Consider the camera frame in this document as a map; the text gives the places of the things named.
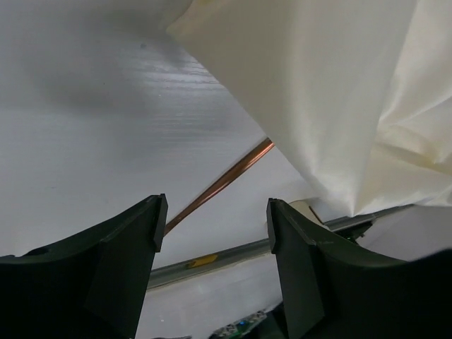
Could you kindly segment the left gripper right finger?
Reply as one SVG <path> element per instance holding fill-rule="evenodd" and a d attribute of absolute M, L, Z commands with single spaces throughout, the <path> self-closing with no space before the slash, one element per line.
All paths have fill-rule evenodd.
<path fill-rule="evenodd" d="M 451 251 L 387 257 L 267 205 L 290 338 L 450 338 Z"/>

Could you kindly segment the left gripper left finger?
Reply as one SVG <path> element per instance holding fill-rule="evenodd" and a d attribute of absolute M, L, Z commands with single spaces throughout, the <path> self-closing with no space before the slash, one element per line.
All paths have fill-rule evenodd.
<path fill-rule="evenodd" d="M 134 338 L 165 195 L 22 256 L 1 258 L 2 338 Z"/>

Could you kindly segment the cream cloth napkin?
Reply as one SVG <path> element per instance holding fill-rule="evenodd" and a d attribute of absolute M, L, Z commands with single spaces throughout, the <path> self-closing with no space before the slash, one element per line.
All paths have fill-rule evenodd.
<path fill-rule="evenodd" d="M 451 205 L 450 1 L 193 1 L 167 32 L 331 207 Z"/>

